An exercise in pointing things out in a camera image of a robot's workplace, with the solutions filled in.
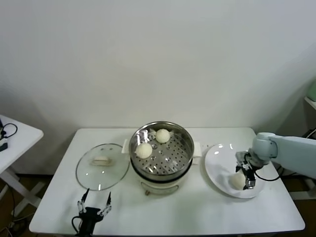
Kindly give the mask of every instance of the glass lid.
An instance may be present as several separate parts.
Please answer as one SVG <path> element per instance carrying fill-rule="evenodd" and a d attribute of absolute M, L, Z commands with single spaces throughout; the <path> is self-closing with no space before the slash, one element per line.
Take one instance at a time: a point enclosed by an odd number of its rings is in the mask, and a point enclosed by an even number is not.
<path fill-rule="evenodd" d="M 79 160 L 76 178 L 81 186 L 94 191 L 117 184 L 128 171 L 129 160 L 118 144 L 102 144 L 92 148 Z"/>

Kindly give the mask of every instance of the cable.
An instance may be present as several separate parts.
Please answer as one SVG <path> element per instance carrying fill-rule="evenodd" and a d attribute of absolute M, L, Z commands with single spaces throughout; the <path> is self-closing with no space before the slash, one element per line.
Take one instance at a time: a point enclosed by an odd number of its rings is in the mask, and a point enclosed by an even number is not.
<path fill-rule="evenodd" d="M 74 216 L 72 219 L 71 219 L 71 224 L 73 225 L 73 228 L 74 230 L 78 233 L 79 231 L 77 230 L 77 228 L 75 227 L 75 224 L 74 224 L 74 219 L 81 219 L 79 216 Z"/>
<path fill-rule="evenodd" d="M 246 154 L 244 155 L 244 157 L 243 157 L 245 161 L 247 161 L 247 160 L 246 160 L 246 156 L 248 156 L 247 153 L 246 153 Z M 254 171 L 255 175 L 256 175 L 259 179 L 262 179 L 262 180 L 268 181 L 268 182 L 272 182 L 272 181 L 278 180 L 278 179 L 281 177 L 281 175 L 283 174 L 283 172 L 284 172 L 284 168 L 283 168 L 281 174 L 279 174 L 279 176 L 278 176 L 277 178 L 275 178 L 275 179 L 265 179 L 265 178 L 260 177 L 260 176 L 257 174 L 257 171 L 256 171 L 256 170 Z"/>
<path fill-rule="evenodd" d="M 316 132 L 316 128 L 315 128 L 313 131 L 311 131 L 311 132 L 306 136 L 306 138 L 309 138 L 309 137 L 312 136 L 315 132 Z"/>
<path fill-rule="evenodd" d="M 278 179 L 282 176 L 283 172 L 284 172 L 284 169 L 282 170 L 281 174 L 279 174 L 279 176 L 278 176 L 277 178 L 275 178 L 275 179 L 265 179 L 265 178 L 262 178 L 262 177 L 260 177 L 260 176 L 257 174 L 257 171 L 255 171 L 255 175 L 256 175 L 259 179 L 262 179 L 262 180 L 264 180 L 264 181 L 272 182 L 272 181 L 278 180 Z"/>
<path fill-rule="evenodd" d="M 10 235 L 11 237 L 13 237 L 13 235 L 11 234 L 10 230 L 8 229 L 8 227 L 4 227 L 0 230 L 0 233 L 2 233 L 4 230 L 8 231 L 8 235 Z"/>
<path fill-rule="evenodd" d="M 297 173 L 296 173 L 296 172 L 294 172 L 294 173 L 291 173 L 291 174 L 283 175 L 282 177 L 292 176 L 292 175 L 294 175 L 294 174 L 297 174 Z"/>
<path fill-rule="evenodd" d="M 12 133 L 11 135 L 9 135 L 9 136 L 4 136 L 4 138 L 12 137 L 12 136 L 13 136 L 15 133 L 17 133 L 17 131 L 18 131 L 18 126 L 17 126 L 17 125 L 15 125 L 14 123 L 7 123 L 5 126 L 2 127 L 2 133 L 3 133 L 3 135 L 6 134 L 6 132 L 4 131 L 4 128 L 5 128 L 6 126 L 8 126 L 8 125 L 14 126 L 14 127 L 15 127 L 15 132 L 13 132 L 13 133 Z"/>

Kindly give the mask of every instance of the table leg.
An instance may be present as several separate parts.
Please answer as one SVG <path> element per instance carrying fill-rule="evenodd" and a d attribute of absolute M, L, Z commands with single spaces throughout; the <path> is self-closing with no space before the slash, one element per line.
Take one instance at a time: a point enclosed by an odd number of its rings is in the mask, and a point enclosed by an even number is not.
<path fill-rule="evenodd" d="M 16 180 L 19 180 L 20 178 L 18 176 L 16 176 L 16 174 L 10 169 L 10 167 L 8 169 L 6 169 Z M 3 198 L 3 196 L 5 195 L 6 191 L 9 189 L 9 186 L 6 184 L 4 186 L 4 188 L 1 190 L 0 192 L 0 200 Z"/>
<path fill-rule="evenodd" d="M 293 200 L 312 200 L 316 199 L 316 185 L 312 179 L 306 179 L 305 183 L 309 187 L 309 191 L 302 192 L 290 192 L 290 195 Z"/>
<path fill-rule="evenodd" d="M 35 196 L 35 194 L 38 193 L 42 187 L 44 187 L 44 183 L 39 182 L 32 189 L 32 191 L 29 191 L 21 183 L 19 183 L 18 180 L 15 179 L 14 175 L 12 175 L 7 170 L 0 174 L 0 178 L 24 197 L 24 199 L 16 206 L 16 209 L 14 210 L 15 216 L 18 216 L 28 203 L 34 207 L 39 206 L 41 199 Z"/>

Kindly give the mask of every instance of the steamed bun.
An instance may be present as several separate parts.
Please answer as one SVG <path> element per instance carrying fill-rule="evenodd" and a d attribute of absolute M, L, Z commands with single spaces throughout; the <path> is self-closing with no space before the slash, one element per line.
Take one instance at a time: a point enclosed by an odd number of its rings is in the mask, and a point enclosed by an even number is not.
<path fill-rule="evenodd" d="M 148 143 L 143 143 L 140 144 L 137 148 L 136 148 L 136 155 L 140 158 L 140 159 L 146 159 L 148 158 L 153 152 L 153 148 L 150 144 Z"/>
<path fill-rule="evenodd" d="M 156 132 L 156 140 L 159 143 L 166 143 L 170 139 L 170 132 L 166 129 L 159 129 Z"/>
<path fill-rule="evenodd" d="M 237 190 L 243 190 L 246 183 L 246 177 L 242 171 L 239 171 L 230 177 L 230 182 Z"/>

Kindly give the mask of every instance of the robotic arm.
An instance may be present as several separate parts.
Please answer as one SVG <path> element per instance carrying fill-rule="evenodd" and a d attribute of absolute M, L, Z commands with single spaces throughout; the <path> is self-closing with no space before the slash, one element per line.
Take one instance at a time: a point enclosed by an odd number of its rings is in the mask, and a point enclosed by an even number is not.
<path fill-rule="evenodd" d="M 236 172 L 242 170 L 244 189 L 253 189 L 255 172 L 270 161 L 297 173 L 316 179 L 316 140 L 301 137 L 282 137 L 274 133 L 258 133 L 252 148 L 237 152 Z"/>

